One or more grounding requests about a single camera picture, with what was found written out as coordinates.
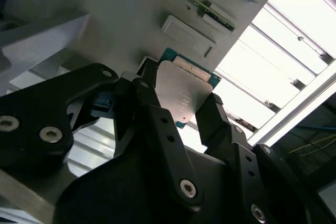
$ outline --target cable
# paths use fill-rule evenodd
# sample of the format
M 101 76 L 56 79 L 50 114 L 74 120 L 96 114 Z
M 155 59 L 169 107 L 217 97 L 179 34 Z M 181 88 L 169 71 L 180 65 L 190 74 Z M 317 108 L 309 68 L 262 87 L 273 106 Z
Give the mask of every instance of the cable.
M 294 136 L 296 136 L 296 137 L 298 137 L 298 138 L 300 138 L 300 139 L 302 139 L 305 143 L 308 142 L 310 145 L 314 146 L 314 147 L 315 147 L 316 149 L 318 149 L 319 151 L 325 153 L 326 156 L 328 156 L 329 158 L 332 158 L 332 156 L 331 156 L 328 152 L 324 151 L 323 149 L 321 149 L 320 147 L 318 147 L 318 146 L 315 145 L 314 143 L 309 142 L 309 140 L 306 140 L 306 139 L 304 139 L 303 137 L 301 137 L 301 136 L 299 136 L 299 135 L 297 135 L 297 134 L 294 134 L 294 133 L 292 133 L 292 132 L 289 132 L 289 133 L 292 134 L 292 135 L 294 135 Z M 312 136 L 310 139 L 314 138 L 317 134 L 319 134 L 319 133 L 318 133 L 318 132 L 315 132 L 315 133 L 313 134 L 313 136 Z
M 300 138 L 300 139 L 301 139 L 303 142 L 305 142 L 305 143 L 308 142 L 306 139 L 304 139 L 303 137 L 301 137 L 301 136 L 299 136 L 299 135 L 297 135 L 297 134 L 295 134 L 295 133 L 289 132 L 289 134 L 294 135 L 294 136 Z M 310 163 L 310 164 L 313 164 L 313 165 L 318 165 L 318 166 L 321 166 L 321 165 L 322 165 L 321 162 L 319 162 L 316 158 L 314 158 L 314 157 L 312 157 L 312 156 L 309 156 L 309 155 L 306 156 L 306 162 L 307 162 L 307 163 Z
M 322 138 L 322 139 L 320 139 L 320 140 L 317 140 L 317 141 L 315 141 L 315 142 L 309 143 L 309 144 L 307 144 L 307 145 L 301 146 L 301 147 L 299 147 L 299 148 L 296 148 L 296 149 L 290 151 L 288 154 L 291 154 L 291 153 L 293 153 L 293 152 L 296 152 L 296 151 L 298 151 L 298 150 L 300 150 L 300 149 L 306 148 L 306 147 L 311 146 L 311 145 L 314 146 L 314 144 L 316 144 L 316 143 L 322 142 L 322 141 L 324 141 L 324 140 L 328 140 L 328 139 L 330 139 L 330 138 L 332 138 L 332 137 L 335 137 L 335 136 L 336 136 L 336 134 L 333 134 L 333 135 L 331 135 L 331 136 L 328 136 L 328 137 Z
M 301 154 L 300 157 L 307 156 L 307 155 L 313 154 L 313 153 L 315 153 L 315 152 L 321 151 L 322 149 L 328 147 L 329 145 L 331 145 L 331 144 L 334 143 L 335 141 L 336 141 L 336 138 L 333 139 L 329 144 L 325 145 L 324 147 L 320 147 L 318 150 L 315 150 L 315 151 L 312 151 L 312 152 L 309 152 L 309 153 Z

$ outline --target black mechanical arm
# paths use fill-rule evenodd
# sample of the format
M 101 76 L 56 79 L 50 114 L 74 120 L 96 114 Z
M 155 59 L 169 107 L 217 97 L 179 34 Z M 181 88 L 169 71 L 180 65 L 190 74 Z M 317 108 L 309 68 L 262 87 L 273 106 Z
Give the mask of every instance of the black mechanical arm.
M 196 113 L 205 154 L 183 145 L 155 93 L 157 63 L 136 78 L 94 64 L 0 98 L 0 168 L 47 177 L 73 134 L 114 119 L 112 160 L 72 182 L 54 223 L 335 223 L 266 145 L 249 146 L 211 94 Z

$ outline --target metal screw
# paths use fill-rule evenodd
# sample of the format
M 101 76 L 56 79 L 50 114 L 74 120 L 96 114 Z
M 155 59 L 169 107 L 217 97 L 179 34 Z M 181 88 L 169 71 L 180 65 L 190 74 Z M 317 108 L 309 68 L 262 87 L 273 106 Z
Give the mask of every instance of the metal screw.
M 10 132 L 17 129 L 19 125 L 19 120 L 11 115 L 0 116 L 0 131 Z
M 109 71 L 106 71 L 106 70 L 103 71 L 103 74 L 108 76 L 108 77 L 112 76 L 112 74 Z
M 264 148 L 264 150 L 267 154 L 271 154 L 271 149 L 270 148 L 268 148 L 267 146 L 263 146 L 263 148 Z
M 191 181 L 187 179 L 182 180 L 180 182 L 180 188 L 185 196 L 187 196 L 188 198 L 195 198 L 196 187 Z
M 48 143 L 57 143 L 61 138 L 63 134 L 62 131 L 56 127 L 44 127 L 40 131 L 40 138 L 43 141 L 46 141 Z
M 259 221 L 262 224 L 266 223 L 266 217 L 264 213 L 262 212 L 262 210 L 257 205 L 252 204 L 251 212 L 254 218 L 257 219 L 257 221 Z
M 242 134 L 243 130 L 241 128 L 239 128 L 238 126 L 235 126 L 235 130 L 239 133 Z
M 143 85 L 143 86 L 146 87 L 146 88 L 149 88 L 148 84 L 145 83 L 144 81 L 141 81 L 140 84 Z

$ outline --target metal plate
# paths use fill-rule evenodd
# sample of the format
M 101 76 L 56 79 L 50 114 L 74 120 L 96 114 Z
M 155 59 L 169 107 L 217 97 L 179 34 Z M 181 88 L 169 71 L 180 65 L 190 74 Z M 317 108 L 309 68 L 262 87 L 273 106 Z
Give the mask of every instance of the metal plate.
M 175 122 L 187 123 L 211 94 L 212 86 L 170 61 L 162 61 L 156 79 L 156 93 L 162 107 Z
M 203 20 L 199 8 L 188 0 L 8 0 L 6 11 L 32 20 L 51 17 L 67 8 L 87 10 L 91 14 L 88 28 L 72 49 L 118 74 L 125 70 L 135 72 L 145 55 L 158 60 L 167 47 L 212 72 L 267 0 L 209 1 L 235 19 L 230 20 L 235 25 L 232 33 L 218 31 Z M 217 47 L 211 55 L 204 58 L 195 54 L 193 49 L 163 33 L 161 27 L 169 15 L 213 41 Z

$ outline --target ceiling panel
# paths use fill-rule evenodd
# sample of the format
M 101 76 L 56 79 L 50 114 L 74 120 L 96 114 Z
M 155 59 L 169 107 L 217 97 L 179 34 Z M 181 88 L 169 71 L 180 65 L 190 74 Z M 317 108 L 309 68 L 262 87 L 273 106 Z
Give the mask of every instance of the ceiling panel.
M 303 84 L 308 85 L 314 78 L 314 74 L 302 66 L 295 58 L 281 50 L 275 43 L 262 35 L 256 29 L 247 27 L 240 40 L 249 48 L 258 52 L 265 60 L 279 69 L 290 79 L 298 79 Z
M 328 66 L 316 51 L 300 41 L 295 33 L 265 8 L 255 17 L 253 24 L 314 73 L 319 74 Z
M 214 93 L 222 99 L 225 110 L 232 111 L 258 129 L 275 115 L 275 112 L 224 79 L 214 89 Z
M 336 12 L 324 0 L 269 0 L 269 2 L 331 56 L 336 57 Z
M 299 93 L 291 84 L 292 79 L 241 40 L 232 47 L 218 68 L 279 108 Z

